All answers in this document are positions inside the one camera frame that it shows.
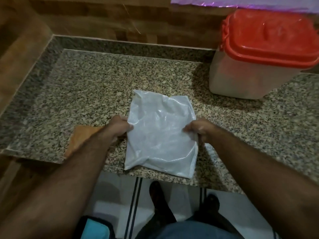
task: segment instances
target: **translucent plastic container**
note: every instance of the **translucent plastic container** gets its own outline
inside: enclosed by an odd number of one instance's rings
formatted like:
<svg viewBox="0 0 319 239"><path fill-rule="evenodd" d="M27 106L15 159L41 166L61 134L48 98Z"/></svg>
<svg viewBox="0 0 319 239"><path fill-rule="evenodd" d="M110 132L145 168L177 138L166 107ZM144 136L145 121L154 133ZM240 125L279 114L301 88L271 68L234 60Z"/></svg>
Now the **translucent plastic container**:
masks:
<svg viewBox="0 0 319 239"><path fill-rule="evenodd" d="M319 60L319 36L300 14L237 10L222 25L209 73L212 93L260 99Z"/></svg>

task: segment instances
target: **red lid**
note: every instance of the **red lid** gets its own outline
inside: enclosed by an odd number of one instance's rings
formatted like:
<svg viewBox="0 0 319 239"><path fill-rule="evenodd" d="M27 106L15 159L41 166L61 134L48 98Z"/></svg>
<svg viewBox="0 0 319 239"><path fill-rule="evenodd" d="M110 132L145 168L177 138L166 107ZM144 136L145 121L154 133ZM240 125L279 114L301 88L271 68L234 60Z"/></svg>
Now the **red lid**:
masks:
<svg viewBox="0 0 319 239"><path fill-rule="evenodd" d="M319 62L319 36L301 14L241 9L222 32L221 48L234 60L301 69Z"/></svg>

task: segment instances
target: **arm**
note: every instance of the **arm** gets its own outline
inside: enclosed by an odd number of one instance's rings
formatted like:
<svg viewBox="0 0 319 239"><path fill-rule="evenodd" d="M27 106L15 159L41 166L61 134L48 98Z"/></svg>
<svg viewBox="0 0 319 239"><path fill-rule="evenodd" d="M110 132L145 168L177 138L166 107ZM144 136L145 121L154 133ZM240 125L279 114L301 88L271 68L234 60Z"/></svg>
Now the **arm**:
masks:
<svg viewBox="0 0 319 239"><path fill-rule="evenodd" d="M199 119L188 124L211 144L238 185L282 238L318 238L319 186L249 146L230 132Z"/></svg>
<svg viewBox="0 0 319 239"><path fill-rule="evenodd" d="M132 128L117 115L93 134L0 227L0 238L68 238L81 217L110 144Z"/></svg>

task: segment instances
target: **white plastic bag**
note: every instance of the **white plastic bag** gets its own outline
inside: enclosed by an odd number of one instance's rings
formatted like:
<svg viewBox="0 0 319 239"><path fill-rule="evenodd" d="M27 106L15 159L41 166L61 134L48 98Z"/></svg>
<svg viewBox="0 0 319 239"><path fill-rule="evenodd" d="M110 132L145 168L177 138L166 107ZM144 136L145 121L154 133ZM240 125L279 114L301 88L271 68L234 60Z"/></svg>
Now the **white plastic bag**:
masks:
<svg viewBox="0 0 319 239"><path fill-rule="evenodd" d="M172 175L191 178L198 145L197 134L182 129L196 119L187 96L164 96L134 90L128 123L124 169L142 165Z"/></svg>

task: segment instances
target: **leg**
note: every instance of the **leg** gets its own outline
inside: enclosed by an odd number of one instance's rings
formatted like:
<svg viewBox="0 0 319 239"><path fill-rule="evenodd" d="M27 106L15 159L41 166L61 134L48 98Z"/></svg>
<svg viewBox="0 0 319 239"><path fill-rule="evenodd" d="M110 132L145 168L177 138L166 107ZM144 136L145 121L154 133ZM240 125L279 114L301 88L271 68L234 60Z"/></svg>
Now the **leg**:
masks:
<svg viewBox="0 0 319 239"><path fill-rule="evenodd" d="M213 194L209 194L199 208L199 211L195 212L193 219L241 236L237 229L218 210L218 198Z"/></svg>
<svg viewBox="0 0 319 239"><path fill-rule="evenodd" d="M165 201L160 183L154 181L150 185L150 196L154 204L154 216L140 230L136 239L148 238L165 225L176 222L176 219Z"/></svg>

